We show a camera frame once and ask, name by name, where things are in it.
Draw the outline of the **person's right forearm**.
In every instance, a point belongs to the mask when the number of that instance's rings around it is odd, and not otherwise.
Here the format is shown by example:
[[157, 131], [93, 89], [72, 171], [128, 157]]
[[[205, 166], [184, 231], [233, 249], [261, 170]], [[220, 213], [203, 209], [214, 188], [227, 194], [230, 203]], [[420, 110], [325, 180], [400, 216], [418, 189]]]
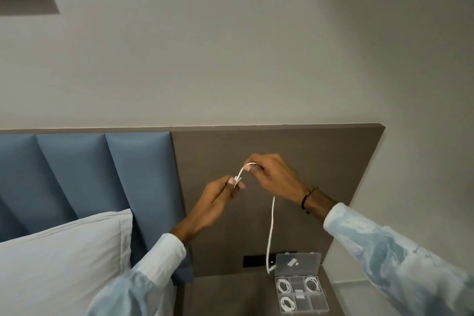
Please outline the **person's right forearm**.
[[474, 316], [474, 276], [312, 188], [301, 208], [362, 266], [402, 316]]

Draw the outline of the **clear plastic organizer box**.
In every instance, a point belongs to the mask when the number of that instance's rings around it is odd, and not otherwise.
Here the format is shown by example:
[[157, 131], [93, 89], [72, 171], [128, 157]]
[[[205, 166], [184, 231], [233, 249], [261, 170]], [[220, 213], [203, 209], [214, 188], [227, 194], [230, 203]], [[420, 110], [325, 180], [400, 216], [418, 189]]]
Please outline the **clear plastic organizer box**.
[[321, 254], [279, 253], [273, 268], [281, 316], [323, 316], [329, 313], [318, 278]]

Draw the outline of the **person's left hand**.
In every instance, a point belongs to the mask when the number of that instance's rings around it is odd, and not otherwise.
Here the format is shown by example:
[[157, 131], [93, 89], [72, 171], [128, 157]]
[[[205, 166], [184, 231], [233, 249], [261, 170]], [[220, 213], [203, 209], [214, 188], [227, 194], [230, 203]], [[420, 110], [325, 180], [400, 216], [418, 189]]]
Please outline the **person's left hand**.
[[232, 176], [226, 175], [206, 185], [190, 213], [194, 232], [213, 225], [222, 216], [228, 202], [234, 199], [241, 189], [246, 188], [243, 182], [242, 187], [224, 187], [230, 177]]

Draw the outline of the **black wall socket panel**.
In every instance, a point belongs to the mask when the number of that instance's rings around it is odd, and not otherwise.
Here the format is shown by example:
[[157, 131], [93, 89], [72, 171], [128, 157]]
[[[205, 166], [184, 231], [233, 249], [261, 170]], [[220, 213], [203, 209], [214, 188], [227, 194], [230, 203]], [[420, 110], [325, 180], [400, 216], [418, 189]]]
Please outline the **black wall socket panel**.
[[[278, 253], [269, 253], [268, 256], [268, 267], [272, 268], [276, 266], [276, 259]], [[256, 267], [266, 267], [266, 254], [246, 255], [242, 260], [242, 268], [250, 269]]]

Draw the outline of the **blue padded headboard panel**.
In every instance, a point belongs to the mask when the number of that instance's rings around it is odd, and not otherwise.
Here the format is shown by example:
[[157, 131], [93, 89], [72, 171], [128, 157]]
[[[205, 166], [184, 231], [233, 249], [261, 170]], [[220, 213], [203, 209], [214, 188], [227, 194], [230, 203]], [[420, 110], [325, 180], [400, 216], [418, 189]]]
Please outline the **blue padded headboard panel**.
[[0, 242], [77, 219], [36, 136], [0, 135]]
[[185, 218], [169, 132], [106, 133], [118, 177], [147, 251]]
[[104, 134], [38, 134], [36, 138], [78, 218], [130, 208]]

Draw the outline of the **brown wooden headboard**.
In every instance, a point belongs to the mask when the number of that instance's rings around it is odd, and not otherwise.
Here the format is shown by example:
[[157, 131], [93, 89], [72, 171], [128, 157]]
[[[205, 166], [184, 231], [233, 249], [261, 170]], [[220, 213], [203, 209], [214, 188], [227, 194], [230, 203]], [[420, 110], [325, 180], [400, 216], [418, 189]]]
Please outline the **brown wooden headboard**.
[[[222, 174], [237, 175], [252, 153], [278, 153], [310, 186], [318, 186], [349, 205], [385, 127], [377, 123], [345, 125], [290, 125], [246, 127], [96, 128], [70, 130], [0, 131], [3, 134], [143, 133], [172, 135], [185, 213], [198, 200], [198, 192]], [[271, 197], [254, 178], [244, 180], [249, 191], [227, 212], [229, 215], [199, 236], [191, 255], [173, 275], [175, 285], [194, 277], [231, 275], [263, 270], [242, 268], [246, 255], [264, 254], [270, 227]], [[271, 253], [320, 252], [323, 259], [332, 239], [323, 236], [300, 206], [278, 200]], [[132, 264], [145, 255], [145, 245], [134, 221]]]

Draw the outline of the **person's left forearm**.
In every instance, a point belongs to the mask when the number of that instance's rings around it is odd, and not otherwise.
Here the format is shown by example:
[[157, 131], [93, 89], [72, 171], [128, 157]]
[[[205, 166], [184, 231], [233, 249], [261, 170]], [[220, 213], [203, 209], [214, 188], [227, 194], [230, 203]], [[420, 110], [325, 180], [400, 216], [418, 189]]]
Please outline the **person's left forearm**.
[[172, 275], [187, 255], [184, 243], [204, 228], [202, 216], [189, 216], [163, 234], [131, 270], [94, 297], [86, 316], [174, 316]]

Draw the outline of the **person's right hand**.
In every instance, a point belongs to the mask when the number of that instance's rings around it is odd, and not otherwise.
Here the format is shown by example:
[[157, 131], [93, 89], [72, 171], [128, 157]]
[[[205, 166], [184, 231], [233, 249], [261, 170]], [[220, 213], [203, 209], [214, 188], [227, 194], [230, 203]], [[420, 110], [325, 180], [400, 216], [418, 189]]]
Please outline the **person's right hand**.
[[279, 154], [254, 153], [245, 165], [260, 165], [261, 173], [251, 173], [260, 185], [275, 197], [281, 197], [300, 204], [311, 192], [312, 187], [304, 183]]

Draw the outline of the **white pillow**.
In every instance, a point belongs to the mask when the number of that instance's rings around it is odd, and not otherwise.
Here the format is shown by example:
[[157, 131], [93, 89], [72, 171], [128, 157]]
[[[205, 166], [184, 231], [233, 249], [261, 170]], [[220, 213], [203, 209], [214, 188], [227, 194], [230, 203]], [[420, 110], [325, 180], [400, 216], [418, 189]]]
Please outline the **white pillow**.
[[94, 297], [131, 270], [130, 209], [0, 243], [0, 316], [86, 316]]

